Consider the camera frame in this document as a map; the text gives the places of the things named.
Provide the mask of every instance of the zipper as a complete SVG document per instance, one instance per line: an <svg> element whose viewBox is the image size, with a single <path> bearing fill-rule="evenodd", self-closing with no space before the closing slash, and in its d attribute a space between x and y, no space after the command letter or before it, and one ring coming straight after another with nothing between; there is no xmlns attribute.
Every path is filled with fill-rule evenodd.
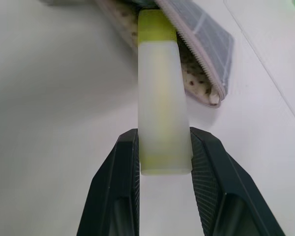
<svg viewBox="0 0 295 236"><path fill-rule="evenodd" d="M204 60L204 56L198 50L195 49L195 46L194 46L194 43L192 42L192 40L190 40L190 38L186 34L183 33L184 26L182 26L181 23L179 22L179 20L177 20L176 17L173 16L174 10L171 9L172 7L169 6L169 4L166 2L167 0L154 0L154 1L162 9L162 11L168 17L170 22L175 26L175 28L177 29L177 32L180 35L180 37L182 38L183 42L186 44L186 46L188 47L190 52L194 55L198 64L202 67L204 73L206 74L209 81L211 82L212 87L218 91L218 94L220 96L219 102L221 100L223 100L226 92L223 91L224 89L223 90L221 89L220 85L214 79L214 75L211 72L210 66Z"/></svg>

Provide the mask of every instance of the pencil case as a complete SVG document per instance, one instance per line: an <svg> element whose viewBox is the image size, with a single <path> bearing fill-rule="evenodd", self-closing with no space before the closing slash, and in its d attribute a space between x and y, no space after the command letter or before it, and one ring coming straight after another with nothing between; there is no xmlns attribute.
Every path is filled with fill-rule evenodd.
<svg viewBox="0 0 295 236"><path fill-rule="evenodd" d="M142 7L131 0L94 1L137 52L138 15ZM219 107L228 91L233 37L192 1L154 0L154 3L177 29L186 92L207 106Z"/></svg>

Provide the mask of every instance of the gray striped fabric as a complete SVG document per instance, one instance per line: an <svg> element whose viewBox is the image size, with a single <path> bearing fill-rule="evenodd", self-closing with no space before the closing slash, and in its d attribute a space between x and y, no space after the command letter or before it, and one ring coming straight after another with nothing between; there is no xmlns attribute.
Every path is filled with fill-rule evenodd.
<svg viewBox="0 0 295 236"><path fill-rule="evenodd" d="M193 31L213 64L220 83L228 90L234 39L197 4L191 1L168 1L180 18Z"/></svg>

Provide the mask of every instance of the white surface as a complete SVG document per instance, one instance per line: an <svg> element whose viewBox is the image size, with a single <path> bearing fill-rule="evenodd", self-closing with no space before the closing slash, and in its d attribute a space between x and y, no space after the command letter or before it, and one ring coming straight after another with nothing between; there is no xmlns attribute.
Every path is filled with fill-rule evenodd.
<svg viewBox="0 0 295 236"><path fill-rule="evenodd" d="M292 0L224 0L295 115L295 6Z"/></svg>
<svg viewBox="0 0 295 236"><path fill-rule="evenodd" d="M191 173L190 128L176 42L140 43L138 84L141 173Z"/></svg>
<svg viewBox="0 0 295 236"><path fill-rule="evenodd" d="M198 2L236 46L228 97L218 110L188 98L190 123L222 141L295 236L295 117L222 1ZM96 8L0 1L0 236L76 234L91 178L137 127L136 68ZM202 233L190 176L142 177L140 212L142 236Z"/></svg>

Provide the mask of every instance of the speckled fabric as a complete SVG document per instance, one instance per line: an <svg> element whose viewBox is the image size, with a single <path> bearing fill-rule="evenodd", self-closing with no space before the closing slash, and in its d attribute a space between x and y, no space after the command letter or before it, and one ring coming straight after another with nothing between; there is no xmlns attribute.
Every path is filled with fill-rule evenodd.
<svg viewBox="0 0 295 236"><path fill-rule="evenodd" d="M126 4L122 0L95 0L102 10L111 18L124 40L137 52L138 10L134 5ZM219 101L210 101L210 94L214 89L196 61L193 54L178 37L182 76L185 90L197 98L201 103L218 106Z"/></svg>

